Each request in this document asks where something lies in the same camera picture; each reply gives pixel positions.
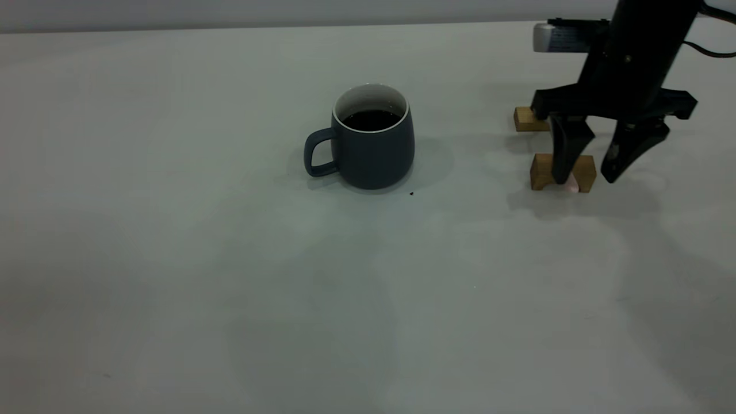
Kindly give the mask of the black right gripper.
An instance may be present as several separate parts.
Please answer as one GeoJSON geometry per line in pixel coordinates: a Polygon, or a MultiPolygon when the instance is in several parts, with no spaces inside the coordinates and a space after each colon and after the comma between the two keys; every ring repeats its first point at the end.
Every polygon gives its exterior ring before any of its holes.
{"type": "Polygon", "coordinates": [[[670,129],[655,117],[691,117],[694,97],[662,85],[700,9],[699,1],[620,1],[609,20],[554,18],[535,26],[536,52],[587,54],[576,83],[538,90],[531,103],[536,118],[549,117],[555,183],[568,180],[596,137],[587,116],[618,120],[600,168],[609,183],[665,141],[670,129]]]}

